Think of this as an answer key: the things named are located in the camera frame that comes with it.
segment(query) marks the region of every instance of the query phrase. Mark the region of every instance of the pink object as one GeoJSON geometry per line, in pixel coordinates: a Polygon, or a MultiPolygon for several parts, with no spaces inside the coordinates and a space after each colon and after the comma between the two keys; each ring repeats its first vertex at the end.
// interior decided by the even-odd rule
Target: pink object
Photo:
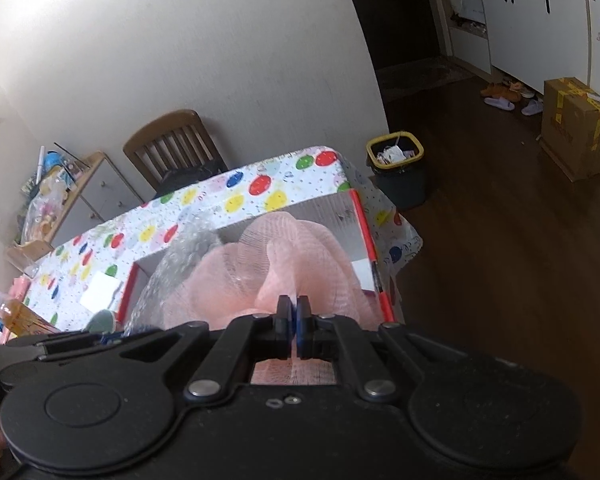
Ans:
{"type": "MultiPolygon", "coordinates": [[[[256,218],[238,243],[205,255],[164,302],[163,326],[204,319],[218,330],[238,316],[275,313],[280,295],[294,301],[308,296],[315,314],[349,316],[362,328],[375,329],[382,322],[333,234],[323,225],[273,212],[256,218]]],[[[335,377],[326,362],[292,358],[257,364],[252,382],[329,384],[335,377]]]]}
{"type": "Polygon", "coordinates": [[[9,296],[18,301],[24,301],[30,286],[31,280],[23,274],[19,278],[13,280],[13,285],[11,285],[11,288],[9,289],[9,296]]]}

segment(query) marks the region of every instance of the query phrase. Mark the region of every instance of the bottle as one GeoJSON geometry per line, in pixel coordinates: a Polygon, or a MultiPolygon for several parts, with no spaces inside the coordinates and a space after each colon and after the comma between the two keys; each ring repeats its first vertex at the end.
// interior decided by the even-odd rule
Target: bottle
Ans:
{"type": "Polygon", "coordinates": [[[0,320],[16,336],[60,332],[28,306],[3,292],[0,292],[0,320]]]}

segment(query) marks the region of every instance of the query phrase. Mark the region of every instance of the chair backrest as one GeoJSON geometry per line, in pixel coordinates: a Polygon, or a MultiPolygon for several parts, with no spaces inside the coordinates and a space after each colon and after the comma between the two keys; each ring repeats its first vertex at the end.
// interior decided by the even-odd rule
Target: chair backrest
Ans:
{"type": "Polygon", "coordinates": [[[168,171],[193,168],[210,160],[218,161],[221,170],[227,171],[193,110],[177,110],[152,121],[126,142],[123,151],[154,189],[168,171]]]}

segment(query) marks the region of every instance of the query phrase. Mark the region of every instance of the white drawer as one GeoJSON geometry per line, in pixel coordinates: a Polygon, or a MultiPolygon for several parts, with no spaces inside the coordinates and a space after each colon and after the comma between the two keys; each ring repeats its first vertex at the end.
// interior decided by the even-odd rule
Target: white drawer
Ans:
{"type": "Polygon", "coordinates": [[[131,211],[142,203],[108,160],[102,161],[85,186],[82,196],[104,221],[131,211]]]}
{"type": "Polygon", "coordinates": [[[65,242],[93,229],[101,224],[100,218],[94,213],[84,200],[80,197],[76,199],[71,209],[64,217],[62,225],[56,232],[56,236],[51,240],[53,247],[59,247],[65,242]]]}

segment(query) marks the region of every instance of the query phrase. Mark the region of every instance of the table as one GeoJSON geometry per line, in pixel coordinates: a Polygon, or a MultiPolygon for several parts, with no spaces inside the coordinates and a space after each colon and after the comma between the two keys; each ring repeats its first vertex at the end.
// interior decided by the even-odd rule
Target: table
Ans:
{"type": "MultiPolygon", "coordinates": [[[[93,315],[80,305],[96,272],[123,282],[110,310],[120,308],[134,263],[163,250],[192,213],[206,210],[216,228],[289,204],[354,188],[378,252],[384,290],[400,304],[396,273],[420,250],[422,239],[393,203],[336,151],[314,146],[229,170],[143,204],[56,248],[40,260],[25,304],[60,330],[80,330],[93,315]]],[[[401,319],[400,308],[394,308],[401,319]]]]}

